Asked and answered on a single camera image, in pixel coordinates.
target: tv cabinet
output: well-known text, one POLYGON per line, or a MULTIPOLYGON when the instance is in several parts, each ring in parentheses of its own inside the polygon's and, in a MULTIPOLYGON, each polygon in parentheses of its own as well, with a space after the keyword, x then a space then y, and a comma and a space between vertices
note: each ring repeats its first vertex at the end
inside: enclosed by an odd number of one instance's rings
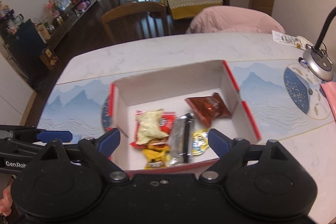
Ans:
POLYGON ((69 32, 72 27, 78 22, 78 20, 92 7, 94 3, 96 3, 98 0, 89 0, 91 3, 89 7, 86 8, 84 12, 82 12, 78 17, 75 13, 75 9, 77 5, 83 0, 78 0, 74 4, 70 4, 69 7, 64 11, 62 14, 62 18, 64 22, 62 25, 59 25, 56 27, 56 30, 51 34, 51 38, 46 40, 46 44, 51 47, 53 50, 57 47, 59 42, 62 40, 62 38, 66 35, 67 32, 69 32))

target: baseboard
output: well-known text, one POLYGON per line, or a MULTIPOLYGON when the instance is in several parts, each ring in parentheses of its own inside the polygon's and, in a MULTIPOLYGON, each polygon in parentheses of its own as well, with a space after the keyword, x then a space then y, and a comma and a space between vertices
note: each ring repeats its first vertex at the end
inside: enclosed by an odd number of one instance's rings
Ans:
POLYGON ((33 106, 33 103, 35 101, 35 98, 36 98, 36 92, 34 91, 30 98, 29 98, 29 101, 27 103, 27 106, 26 106, 26 109, 25 111, 23 112, 23 115, 22 115, 22 119, 21 119, 21 122, 20 122, 20 125, 21 126, 24 126, 26 124, 26 121, 27 121, 27 118, 28 118, 28 115, 29 115, 29 112, 33 106))

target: dark wooden floor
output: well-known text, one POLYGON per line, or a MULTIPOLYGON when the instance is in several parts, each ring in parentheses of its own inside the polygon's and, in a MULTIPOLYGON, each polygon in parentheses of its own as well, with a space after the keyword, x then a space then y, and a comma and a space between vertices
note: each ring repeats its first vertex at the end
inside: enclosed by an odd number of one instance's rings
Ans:
MULTIPOLYGON (((37 126, 44 105, 57 79, 71 58, 85 52, 112 45, 100 22, 100 17, 116 6, 116 0, 102 0, 100 3, 95 3, 62 39, 55 49, 55 53, 59 58, 57 67, 49 72, 45 88, 37 93, 26 121, 27 125, 37 126)), ((190 19, 177 20, 173 24, 170 15, 167 16, 167 19, 171 35, 185 33, 191 21, 190 19)))

